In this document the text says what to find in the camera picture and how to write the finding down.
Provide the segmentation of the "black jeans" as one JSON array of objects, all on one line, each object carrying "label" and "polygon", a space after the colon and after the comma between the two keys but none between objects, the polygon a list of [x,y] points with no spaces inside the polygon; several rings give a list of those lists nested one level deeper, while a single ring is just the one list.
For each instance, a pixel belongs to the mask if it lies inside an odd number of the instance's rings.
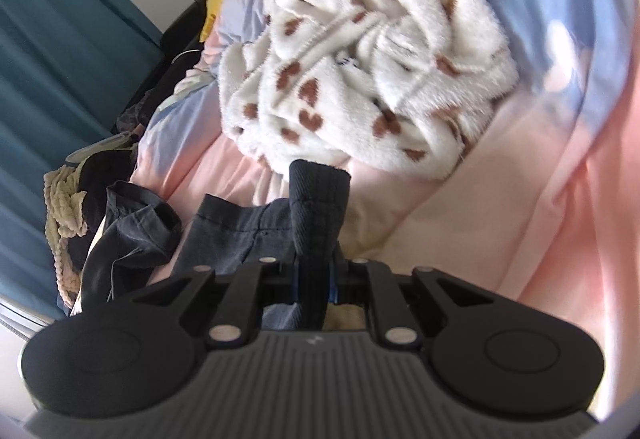
[{"label": "black jeans", "polygon": [[241,207],[206,195],[189,228],[147,188],[113,183],[106,190],[105,229],[82,269],[81,309],[142,289],[167,263],[175,274],[197,266],[230,274],[244,261],[291,258],[298,280],[296,301],[270,306],[262,323],[267,329],[321,329],[350,177],[306,160],[293,162],[288,173],[288,197]]}]

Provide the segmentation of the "pastel pink bed sheet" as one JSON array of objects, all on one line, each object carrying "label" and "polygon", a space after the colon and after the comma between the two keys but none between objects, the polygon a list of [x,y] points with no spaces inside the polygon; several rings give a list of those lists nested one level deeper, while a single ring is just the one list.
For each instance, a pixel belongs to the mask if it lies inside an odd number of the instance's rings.
[{"label": "pastel pink bed sheet", "polygon": [[639,0],[488,0],[520,83],[445,181],[346,160],[346,255],[432,265],[570,321],[639,389]]}]

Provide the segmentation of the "cream knitted blanket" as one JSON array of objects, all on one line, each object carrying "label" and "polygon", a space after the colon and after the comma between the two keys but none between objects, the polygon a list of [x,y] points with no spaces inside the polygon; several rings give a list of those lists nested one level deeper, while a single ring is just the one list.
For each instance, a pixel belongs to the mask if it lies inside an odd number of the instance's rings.
[{"label": "cream knitted blanket", "polygon": [[63,165],[43,176],[43,199],[46,205],[44,235],[51,249],[58,295],[64,306],[72,309],[80,292],[80,273],[74,269],[68,243],[88,232],[84,200],[86,191],[79,188],[80,172]]}]

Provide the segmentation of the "white heart pattern fleece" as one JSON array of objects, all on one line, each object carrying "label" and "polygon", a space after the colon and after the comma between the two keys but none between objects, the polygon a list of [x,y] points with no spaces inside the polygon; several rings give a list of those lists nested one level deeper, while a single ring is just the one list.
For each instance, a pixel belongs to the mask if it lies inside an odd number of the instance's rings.
[{"label": "white heart pattern fleece", "polygon": [[486,0],[264,0],[219,64],[221,128],[284,173],[346,159],[447,178],[518,82]]}]

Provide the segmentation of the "black sofa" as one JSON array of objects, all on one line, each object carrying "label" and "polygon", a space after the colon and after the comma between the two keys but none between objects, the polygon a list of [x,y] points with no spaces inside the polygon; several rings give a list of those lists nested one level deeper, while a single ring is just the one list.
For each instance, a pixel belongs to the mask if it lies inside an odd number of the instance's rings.
[{"label": "black sofa", "polygon": [[132,131],[149,124],[151,117],[200,58],[200,35],[205,21],[205,1],[196,0],[165,30],[160,38],[162,59],[145,78],[117,117],[112,133]]}]

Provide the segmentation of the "teal curtain right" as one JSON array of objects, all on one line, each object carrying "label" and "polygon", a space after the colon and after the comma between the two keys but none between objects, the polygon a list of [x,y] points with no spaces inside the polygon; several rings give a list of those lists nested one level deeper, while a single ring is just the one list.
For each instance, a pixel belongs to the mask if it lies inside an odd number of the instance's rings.
[{"label": "teal curtain right", "polygon": [[1,0],[1,294],[63,318],[43,176],[110,134],[160,61],[130,0]]}]

